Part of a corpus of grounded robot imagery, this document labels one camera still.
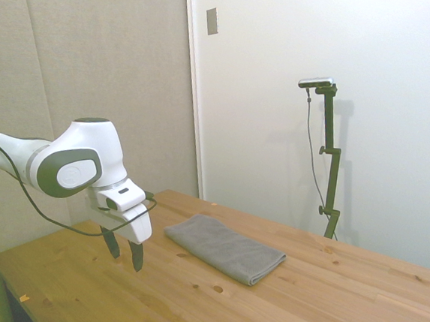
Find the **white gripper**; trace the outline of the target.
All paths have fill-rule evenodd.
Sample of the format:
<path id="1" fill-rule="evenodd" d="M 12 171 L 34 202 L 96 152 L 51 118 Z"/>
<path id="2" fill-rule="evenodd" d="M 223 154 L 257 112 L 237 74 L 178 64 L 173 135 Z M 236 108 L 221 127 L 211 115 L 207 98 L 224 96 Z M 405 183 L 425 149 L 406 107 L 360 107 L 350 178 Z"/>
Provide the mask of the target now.
<path id="1" fill-rule="evenodd" d="M 143 268 L 144 250 L 142 242 L 152 235 L 152 226 L 147 208 L 142 203 L 144 196 L 128 199 L 119 193 L 87 191 L 89 217 L 100 225 L 102 237 L 114 259 L 120 257 L 120 247 L 114 232 L 128 239 L 135 272 Z"/>

